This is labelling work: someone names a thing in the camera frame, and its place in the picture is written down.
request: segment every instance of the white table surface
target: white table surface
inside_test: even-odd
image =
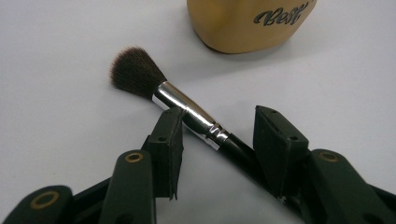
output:
[[[0,220],[48,185],[111,176],[162,110],[114,90],[109,69],[140,46],[167,78],[252,145],[254,108],[280,111],[309,140],[396,193],[396,1],[321,1],[278,48],[226,55],[191,28],[186,2],[0,3]],[[190,131],[178,200],[158,223],[303,223]]]

